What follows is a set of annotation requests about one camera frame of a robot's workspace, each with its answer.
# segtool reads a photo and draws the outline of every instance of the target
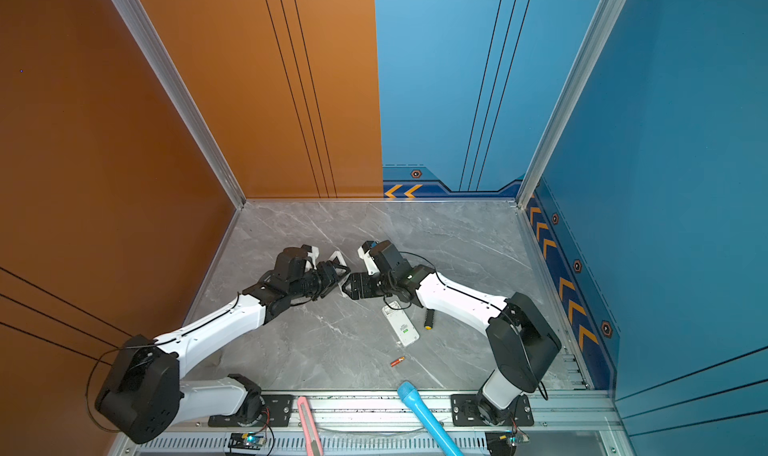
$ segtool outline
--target pink utility knife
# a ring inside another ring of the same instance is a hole
[[[301,427],[304,430],[304,438],[306,439],[306,456],[322,456],[320,436],[317,434],[315,419],[312,417],[310,404],[305,396],[296,400],[296,407],[299,409]]]

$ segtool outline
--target blue wall panel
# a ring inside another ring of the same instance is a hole
[[[376,0],[385,167],[426,167],[450,191],[526,171],[600,0],[528,1]]]
[[[638,456],[765,454],[768,414],[702,424],[630,438]]]
[[[628,0],[544,173],[620,328],[623,417],[768,372],[758,353],[665,384],[768,345],[765,1]],[[764,386],[626,423],[658,431],[768,408]],[[633,442],[640,456],[680,454],[694,434],[706,432]]]
[[[598,2],[531,0],[490,146],[484,135],[480,190],[498,189],[516,176],[511,173],[528,170]]]

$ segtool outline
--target white power bank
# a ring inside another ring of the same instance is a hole
[[[400,304],[397,300],[393,301],[389,299],[388,303],[391,308],[389,306],[384,306],[382,308],[384,316],[386,316],[392,329],[397,333],[397,337],[400,338],[400,343],[402,343],[403,346],[408,346],[418,339],[416,328],[413,326],[413,323],[411,323],[411,320],[408,319],[408,315],[405,311],[393,309],[400,308]]]

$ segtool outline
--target orange chevron arrow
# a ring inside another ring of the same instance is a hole
[[[414,191],[416,191],[416,190],[417,190],[418,188],[420,188],[420,187],[422,187],[422,185],[421,185],[421,184],[417,184],[416,186],[414,186],[414,187],[413,187],[413,188],[411,188],[410,190],[406,191],[406,196],[408,196],[408,197],[409,197],[409,198],[411,198],[412,200],[415,200],[415,199],[416,199],[416,196],[414,196],[414,195],[413,195],[413,192],[414,192]]]
[[[572,282],[570,282],[567,279],[560,278],[560,300],[561,301],[563,300],[563,286],[567,288],[571,288],[574,291],[576,291],[576,288],[574,288],[574,284]]]
[[[536,241],[541,241],[542,229],[549,230],[549,226],[547,226],[543,222],[537,222],[536,223]]]
[[[584,350],[584,336],[587,336],[592,341],[594,341],[594,344],[599,345],[598,338],[592,334],[592,332],[589,329],[586,329],[585,327],[579,325],[578,327],[578,346],[581,349],[581,351]]]
[[[534,213],[534,212],[539,212],[539,213],[541,213],[541,212],[542,212],[542,210],[540,210],[539,208],[531,208],[531,226],[533,226],[533,213]]]
[[[552,246],[553,248],[558,247],[558,245],[554,244],[554,241],[544,238],[544,260],[545,261],[547,260],[547,246]]]
[[[397,196],[395,196],[392,193],[395,192],[395,191],[398,191],[401,187],[402,187],[402,184],[395,184],[394,186],[392,186],[392,188],[389,191],[385,192],[384,194],[389,196],[393,200],[395,200],[395,199],[397,199]]]
[[[571,322],[571,324],[574,323],[574,309],[579,311],[584,316],[587,315],[587,312],[584,310],[584,308],[576,304],[573,299],[571,299],[571,301],[568,301],[568,320]]]

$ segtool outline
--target aluminum frame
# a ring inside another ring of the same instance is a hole
[[[265,392],[265,394],[295,394],[296,392]],[[396,391],[302,391],[312,407],[312,415],[322,433],[332,432],[414,432],[423,429],[417,417],[400,401]],[[437,420],[452,437],[463,437],[467,433],[484,433],[489,430],[507,431],[511,427],[489,428],[485,426],[456,427],[452,422],[454,409],[450,396],[456,393],[475,392],[420,391],[422,400],[434,413]],[[615,406],[605,391],[550,390],[549,400],[538,394],[528,396],[536,421],[525,432],[598,432],[607,454],[631,456],[624,427]],[[288,409],[293,415],[287,428],[275,430],[276,437],[295,435],[303,438],[296,401]],[[241,432],[242,428],[209,428],[207,418],[183,422],[171,426],[167,433],[189,438],[200,434],[226,434]],[[128,440],[124,434],[118,436],[110,456],[137,452],[139,446]]]
[[[571,66],[571,72],[568,73],[568,78],[565,80],[558,102],[555,104],[549,122],[544,128],[542,139],[538,142],[531,164],[525,172],[525,178],[523,178],[516,198],[518,207],[525,208],[528,205],[528,200],[531,199],[534,188],[544,174],[544,168],[549,163],[549,158],[552,157],[554,148],[560,141],[560,136],[571,118],[571,113],[576,107],[581,91],[584,90],[584,86],[592,74],[592,69],[598,62],[605,42],[608,40],[626,2],[627,0],[600,0],[584,40],[581,41],[581,47],[576,54],[573,66]]]
[[[219,265],[219,261],[221,260],[221,256],[224,254],[226,245],[229,244],[230,238],[232,237],[232,231],[234,231],[235,226],[237,226],[237,221],[240,218],[240,213],[242,211],[243,211],[242,206],[235,208],[235,212],[232,215],[230,224],[226,227],[224,236],[222,236],[221,242],[219,242],[219,247],[216,248],[216,253],[214,254],[214,258],[210,260],[210,264],[208,265],[208,269],[205,272],[203,281],[200,283],[200,287],[197,289],[197,293],[195,293],[194,299],[192,300],[192,304],[190,305],[190,308],[187,310],[187,315],[184,317],[184,324],[182,326],[186,326],[193,321],[192,315],[195,313],[195,310],[200,305],[200,301],[203,300],[203,295],[205,294],[205,290],[208,288],[208,285],[210,284],[210,280],[214,277],[214,272],[216,271],[216,267]]]
[[[187,85],[184,84],[184,80],[181,79],[168,51],[163,46],[163,41],[160,40],[160,36],[152,25],[152,21],[149,20],[141,1],[112,0],[112,4],[120,13],[125,25],[128,26],[136,44],[141,48],[141,52],[147,58],[160,84],[165,88],[170,101],[176,107],[176,111],[178,111],[184,124],[187,125],[187,129],[205,156],[210,168],[216,174],[216,178],[224,188],[226,195],[236,208],[242,208],[246,200],[245,194],[234,173],[232,173],[229,163],[226,162],[224,154],[221,153],[221,149],[187,89]]]
[[[518,219],[521,228],[527,228],[522,230],[525,232],[525,234],[522,235],[523,244],[525,244],[525,249],[529,255],[528,260],[531,262],[531,268],[533,268],[534,276],[537,279],[539,286],[541,288],[546,288],[546,299],[548,304],[552,307],[555,314],[560,315],[557,323],[564,334],[563,344],[568,347],[568,352],[575,357],[576,363],[579,367],[579,372],[584,378],[584,382],[587,383],[587,389],[593,388],[594,383],[592,382],[592,377],[589,374],[589,370],[587,370],[587,363],[584,360],[584,356],[581,354],[581,350],[579,349],[578,344],[576,343],[576,338],[573,334],[573,330],[571,329],[571,323],[568,320],[568,317],[565,315],[565,311],[563,311],[562,305],[560,304],[558,289],[552,282],[552,278],[549,275],[549,269],[547,269],[547,263],[544,260],[542,252],[539,251],[535,244],[536,235],[533,232],[533,228],[531,228],[531,224],[525,218],[525,211],[514,208],[514,217]]]

